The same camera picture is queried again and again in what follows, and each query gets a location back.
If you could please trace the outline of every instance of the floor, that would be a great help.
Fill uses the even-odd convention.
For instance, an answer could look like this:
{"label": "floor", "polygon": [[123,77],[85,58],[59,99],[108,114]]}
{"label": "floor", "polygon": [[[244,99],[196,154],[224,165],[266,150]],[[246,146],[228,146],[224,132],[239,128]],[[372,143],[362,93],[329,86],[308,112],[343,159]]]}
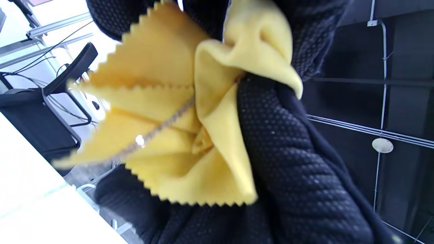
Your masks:
{"label": "floor", "polygon": [[[64,179],[70,184],[79,187],[84,184],[91,183],[99,176],[106,173],[112,168],[111,165],[93,165],[93,166],[76,166],[72,171],[67,174]],[[90,197],[92,197],[93,192],[87,192]],[[108,209],[100,209],[101,217],[107,221],[108,224],[112,224],[112,220],[116,220],[118,227],[126,223],[124,219],[115,215]],[[134,229],[129,229],[125,231],[121,236],[125,239],[128,244],[143,244],[142,240],[136,235]]]}

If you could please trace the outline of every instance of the yellow cloth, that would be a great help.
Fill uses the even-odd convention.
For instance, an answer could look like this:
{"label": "yellow cloth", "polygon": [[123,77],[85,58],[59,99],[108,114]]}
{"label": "yellow cloth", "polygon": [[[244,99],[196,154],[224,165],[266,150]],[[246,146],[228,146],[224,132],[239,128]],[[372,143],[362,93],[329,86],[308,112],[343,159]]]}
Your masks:
{"label": "yellow cloth", "polygon": [[290,85],[289,25],[270,1],[233,0],[224,44],[211,40],[176,4],[156,4],[80,89],[111,111],[80,153],[58,167],[106,160],[168,120],[196,96],[173,126],[125,166],[153,195],[181,204],[241,205],[257,199],[237,115],[237,78],[244,71]]}

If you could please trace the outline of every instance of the dark ceiling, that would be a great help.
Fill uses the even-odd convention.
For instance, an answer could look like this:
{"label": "dark ceiling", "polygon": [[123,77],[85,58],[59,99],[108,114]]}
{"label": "dark ceiling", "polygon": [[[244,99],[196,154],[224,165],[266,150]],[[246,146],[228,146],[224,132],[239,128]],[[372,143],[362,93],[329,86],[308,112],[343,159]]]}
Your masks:
{"label": "dark ceiling", "polygon": [[[377,0],[375,5],[375,18],[382,18],[386,26],[390,55],[386,73],[393,84],[387,86],[384,130],[415,137],[419,142],[434,140],[434,1]],[[381,26],[367,27],[370,12],[371,1],[366,0],[355,0],[347,12],[319,75],[322,79],[305,83],[302,100],[308,114],[381,128],[383,31]],[[374,204],[378,153],[372,141],[378,136],[313,123],[340,152],[355,183]],[[390,225],[413,237],[420,235],[422,243],[432,243],[432,142],[421,146],[390,140],[394,150],[380,157],[376,211]],[[414,242],[401,236],[405,243]]]}

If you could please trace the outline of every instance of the textured glove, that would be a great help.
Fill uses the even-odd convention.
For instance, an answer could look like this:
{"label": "textured glove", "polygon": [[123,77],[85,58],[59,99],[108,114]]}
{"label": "textured glove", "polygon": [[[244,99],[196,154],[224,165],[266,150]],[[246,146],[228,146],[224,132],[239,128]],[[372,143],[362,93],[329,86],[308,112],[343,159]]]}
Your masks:
{"label": "textured glove", "polygon": [[[88,0],[99,28],[120,40],[153,1]],[[315,75],[331,45],[347,0],[276,0],[293,33],[293,67]],[[228,2],[188,0],[184,10],[221,39]],[[244,143],[259,199],[249,206],[181,206],[152,197],[119,166],[98,185],[96,198],[130,221],[152,243],[393,243],[355,188],[345,164],[306,119],[286,85],[248,74],[238,91]]]}

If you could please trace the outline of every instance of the round ceiling fixture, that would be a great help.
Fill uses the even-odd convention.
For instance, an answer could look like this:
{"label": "round ceiling fixture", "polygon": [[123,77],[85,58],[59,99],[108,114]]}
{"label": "round ceiling fixture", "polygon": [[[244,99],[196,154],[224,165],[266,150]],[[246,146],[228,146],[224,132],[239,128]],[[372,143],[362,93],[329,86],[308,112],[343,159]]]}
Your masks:
{"label": "round ceiling fixture", "polygon": [[384,138],[377,138],[372,142],[372,147],[380,153],[390,153],[393,150],[393,144]]}

